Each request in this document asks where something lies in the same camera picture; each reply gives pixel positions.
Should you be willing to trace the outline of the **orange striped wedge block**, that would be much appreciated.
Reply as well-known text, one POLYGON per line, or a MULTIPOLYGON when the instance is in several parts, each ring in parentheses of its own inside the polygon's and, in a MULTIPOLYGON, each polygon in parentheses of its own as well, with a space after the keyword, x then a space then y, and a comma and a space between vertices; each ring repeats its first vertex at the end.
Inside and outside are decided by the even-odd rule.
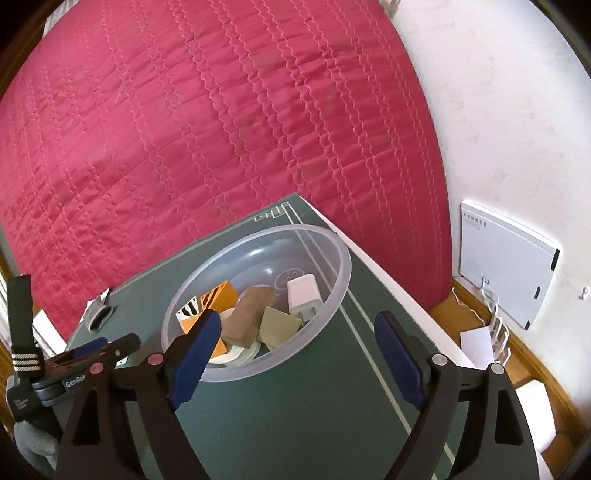
MULTIPOLYGON (((179 310, 176 311, 175 317, 183 333, 188 334, 194 324, 197 323, 200 315, 201 310, 199 309, 199 301, 197 296, 193 296, 179 310)), ((225 354, 226 352, 228 352, 228 348, 224 342, 219 339, 213 353, 211 354, 211 359, 225 354)))

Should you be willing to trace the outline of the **brown wooden rectangular block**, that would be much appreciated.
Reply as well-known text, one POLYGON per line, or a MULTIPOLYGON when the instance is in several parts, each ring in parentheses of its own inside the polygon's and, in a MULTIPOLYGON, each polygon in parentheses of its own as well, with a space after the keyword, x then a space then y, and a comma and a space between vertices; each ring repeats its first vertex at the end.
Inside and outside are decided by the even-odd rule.
POLYGON ((269 286, 249 287, 235 305, 235 310, 221 322, 221 339, 231 345, 249 348, 259 336, 260 323, 267 306, 276 294, 269 286))

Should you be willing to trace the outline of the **orange black striped wedge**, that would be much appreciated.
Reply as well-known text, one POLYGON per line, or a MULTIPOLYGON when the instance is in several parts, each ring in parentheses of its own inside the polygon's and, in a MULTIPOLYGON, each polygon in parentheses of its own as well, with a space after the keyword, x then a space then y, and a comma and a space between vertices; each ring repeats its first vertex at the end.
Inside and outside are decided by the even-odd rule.
POLYGON ((238 293, 229 281, 224 281, 199 297, 202 310, 212 310, 221 313, 235 307, 238 293))

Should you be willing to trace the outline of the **cream wooden block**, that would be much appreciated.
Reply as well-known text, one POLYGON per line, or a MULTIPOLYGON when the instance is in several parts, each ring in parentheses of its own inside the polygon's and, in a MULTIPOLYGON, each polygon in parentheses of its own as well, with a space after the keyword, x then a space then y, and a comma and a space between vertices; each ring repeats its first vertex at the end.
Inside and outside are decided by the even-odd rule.
POLYGON ((293 338, 302 324, 300 318, 266 306, 259 326, 259 341, 274 350, 293 338))

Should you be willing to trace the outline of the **grey work glove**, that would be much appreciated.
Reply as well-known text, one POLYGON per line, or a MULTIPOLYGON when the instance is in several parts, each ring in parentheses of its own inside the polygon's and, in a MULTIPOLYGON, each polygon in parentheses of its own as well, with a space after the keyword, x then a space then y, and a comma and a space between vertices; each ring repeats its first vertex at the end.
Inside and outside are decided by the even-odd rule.
POLYGON ((112 291, 112 288, 107 288, 87 302, 80 322, 89 332, 93 333, 100 330, 116 310, 116 306, 111 303, 112 291))

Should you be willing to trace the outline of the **green table mat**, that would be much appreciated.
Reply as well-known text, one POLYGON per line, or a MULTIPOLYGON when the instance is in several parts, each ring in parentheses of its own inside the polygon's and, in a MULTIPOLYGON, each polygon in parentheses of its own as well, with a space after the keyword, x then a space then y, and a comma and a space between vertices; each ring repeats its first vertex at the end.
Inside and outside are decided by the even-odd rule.
POLYGON ((418 416, 377 348, 373 323, 390 310, 430 352, 471 366, 455 342, 361 247, 296 194, 194 242, 114 288, 112 316, 92 335, 82 323, 68 347, 94 336, 129 332, 142 350, 160 350, 160 328, 183 281, 209 257, 270 227, 311 224, 332 229, 352 254, 342 305, 301 353, 266 373, 228 383, 199 383, 177 410, 185 435, 212 479, 383 479, 418 416))

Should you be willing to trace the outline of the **clear plastic bowl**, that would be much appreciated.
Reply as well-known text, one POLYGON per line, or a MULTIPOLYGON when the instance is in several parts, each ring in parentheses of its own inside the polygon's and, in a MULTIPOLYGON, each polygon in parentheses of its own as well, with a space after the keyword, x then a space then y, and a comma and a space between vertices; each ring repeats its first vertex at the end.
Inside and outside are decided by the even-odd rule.
POLYGON ((242 295, 249 287, 270 287, 277 310, 290 309, 288 286, 301 277, 318 286, 314 315, 305 319, 293 338, 276 349, 266 347, 238 366, 211 360, 202 380, 238 381, 276 368, 304 350, 328 326, 349 289, 352 260, 346 244, 334 232, 314 225, 283 225, 252 233, 197 264, 170 301, 163 318, 160 344, 167 349, 181 334, 180 321, 200 310, 199 297, 224 281, 242 295))

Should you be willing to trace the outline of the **white power adapter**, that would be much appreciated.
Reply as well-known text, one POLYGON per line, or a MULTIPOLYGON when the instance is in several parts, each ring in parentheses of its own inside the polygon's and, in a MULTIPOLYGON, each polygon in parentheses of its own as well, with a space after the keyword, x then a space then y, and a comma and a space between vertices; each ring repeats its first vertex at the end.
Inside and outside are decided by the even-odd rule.
POLYGON ((290 315, 307 323, 322 309, 322 296, 314 274, 305 274, 287 282, 290 315))

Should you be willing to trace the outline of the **red quilted bedspread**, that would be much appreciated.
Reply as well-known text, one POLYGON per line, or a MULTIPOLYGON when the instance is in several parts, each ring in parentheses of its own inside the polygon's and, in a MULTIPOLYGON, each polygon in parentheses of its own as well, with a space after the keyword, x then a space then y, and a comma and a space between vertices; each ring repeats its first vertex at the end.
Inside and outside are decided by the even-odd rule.
POLYGON ((63 337, 105 289, 290 194, 422 307, 447 297, 438 139, 376 1, 82 1, 1 101, 1 227, 63 337))

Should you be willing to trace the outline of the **white wall panel box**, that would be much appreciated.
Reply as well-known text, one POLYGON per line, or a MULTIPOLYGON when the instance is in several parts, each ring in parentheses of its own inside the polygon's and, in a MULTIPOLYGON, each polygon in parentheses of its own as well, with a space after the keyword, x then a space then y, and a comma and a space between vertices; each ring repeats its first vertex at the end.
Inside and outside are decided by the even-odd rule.
POLYGON ((558 244, 472 199, 460 203, 460 275, 492 294, 524 330, 537 320, 558 261, 558 244))

